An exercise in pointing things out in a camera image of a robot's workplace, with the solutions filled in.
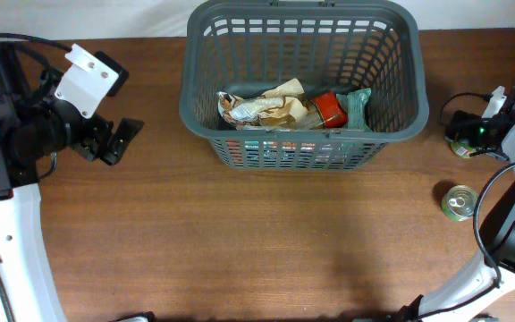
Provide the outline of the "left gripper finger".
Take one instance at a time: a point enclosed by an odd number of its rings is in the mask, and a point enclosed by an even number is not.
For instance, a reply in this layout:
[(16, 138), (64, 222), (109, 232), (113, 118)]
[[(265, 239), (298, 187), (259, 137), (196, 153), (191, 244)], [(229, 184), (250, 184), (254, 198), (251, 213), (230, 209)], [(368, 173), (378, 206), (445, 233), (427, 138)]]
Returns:
[(111, 136), (106, 150), (100, 156), (100, 159), (107, 165), (117, 165), (124, 155), (131, 141), (139, 134), (144, 126), (144, 122), (131, 118), (123, 118)]
[(118, 75), (117, 81), (106, 94), (108, 97), (114, 97), (122, 88), (124, 83), (129, 79), (130, 74), (122, 65), (116, 62), (112, 57), (107, 55), (105, 52), (96, 51), (94, 56)]

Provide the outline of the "green lidded glass jar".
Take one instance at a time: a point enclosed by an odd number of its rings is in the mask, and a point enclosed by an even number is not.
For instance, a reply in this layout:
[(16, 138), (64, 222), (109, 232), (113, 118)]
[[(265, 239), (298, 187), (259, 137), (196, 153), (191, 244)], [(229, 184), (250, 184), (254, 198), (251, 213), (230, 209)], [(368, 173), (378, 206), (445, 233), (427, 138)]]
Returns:
[(472, 158), (473, 154), (477, 152), (476, 148), (472, 148), (466, 144), (460, 143), (456, 140), (450, 142), (452, 152), (461, 158)]

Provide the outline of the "mint green wipes packet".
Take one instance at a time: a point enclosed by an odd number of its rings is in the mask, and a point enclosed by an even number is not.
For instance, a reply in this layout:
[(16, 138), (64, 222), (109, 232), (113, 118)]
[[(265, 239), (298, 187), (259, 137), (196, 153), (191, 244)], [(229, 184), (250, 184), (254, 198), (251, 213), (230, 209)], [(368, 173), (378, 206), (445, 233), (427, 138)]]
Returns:
[(353, 131), (371, 132), (365, 117), (365, 107), (370, 99), (371, 93), (371, 88), (365, 88), (350, 92), (347, 95), (336, 95), (342, 110), (348, 116), (348, 122), (345, 128)]

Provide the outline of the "orange spaghetti packet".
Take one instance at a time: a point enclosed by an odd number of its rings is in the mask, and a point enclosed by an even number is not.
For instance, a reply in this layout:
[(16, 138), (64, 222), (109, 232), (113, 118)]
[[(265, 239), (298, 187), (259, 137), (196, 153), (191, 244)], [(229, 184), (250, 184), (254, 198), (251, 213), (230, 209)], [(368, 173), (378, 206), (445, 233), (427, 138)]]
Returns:
[(332, 91), (306, 100), (305, 107), (308, 113), (291, 125), (293, 130), (341, 128), (349, 121), (347, 113)]

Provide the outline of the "beige paper snack bag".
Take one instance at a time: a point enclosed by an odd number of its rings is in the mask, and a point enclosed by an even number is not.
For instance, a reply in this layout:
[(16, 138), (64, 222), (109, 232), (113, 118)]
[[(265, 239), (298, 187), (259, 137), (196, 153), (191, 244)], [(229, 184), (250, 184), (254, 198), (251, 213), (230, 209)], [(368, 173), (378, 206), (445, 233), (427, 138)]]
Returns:
[(238, 130), (289, 128), (308, 113), (305, 107), (305, 90), (296, 78), (269, 89), (258, 97), (242, 98), (222, 91), (216, 95), (218, 113)]

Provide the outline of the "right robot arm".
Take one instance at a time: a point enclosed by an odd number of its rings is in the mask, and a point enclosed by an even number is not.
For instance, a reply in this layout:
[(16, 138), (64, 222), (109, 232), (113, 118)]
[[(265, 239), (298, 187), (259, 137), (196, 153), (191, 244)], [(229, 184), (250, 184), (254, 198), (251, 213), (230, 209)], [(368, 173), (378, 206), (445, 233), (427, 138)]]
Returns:
[(444, 126), (445, 138), (460, 157), (486, 155), (506, 165), (479, 194), (455, 186), (442, 201), (447, 216), (471, 219), (478, 251), (442, 287), (395, 313), (394, 321), (478, 321), (484, 309), (515, 291), (515, 86), (482, 98), (484, 113), (456, 111)]

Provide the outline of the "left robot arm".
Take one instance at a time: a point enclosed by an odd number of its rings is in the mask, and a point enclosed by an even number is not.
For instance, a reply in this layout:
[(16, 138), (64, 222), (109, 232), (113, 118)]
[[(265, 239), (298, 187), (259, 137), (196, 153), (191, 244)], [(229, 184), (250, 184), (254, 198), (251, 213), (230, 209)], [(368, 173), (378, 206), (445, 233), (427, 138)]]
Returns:
[(70, 45), (61, 71), (36, 41), (0, 33), (0, 321), (65, 318), (42, 235), (38, 161), (70, 148), (116, 165), (143, 126), (97, 113), (129, 76), (113, 58)]

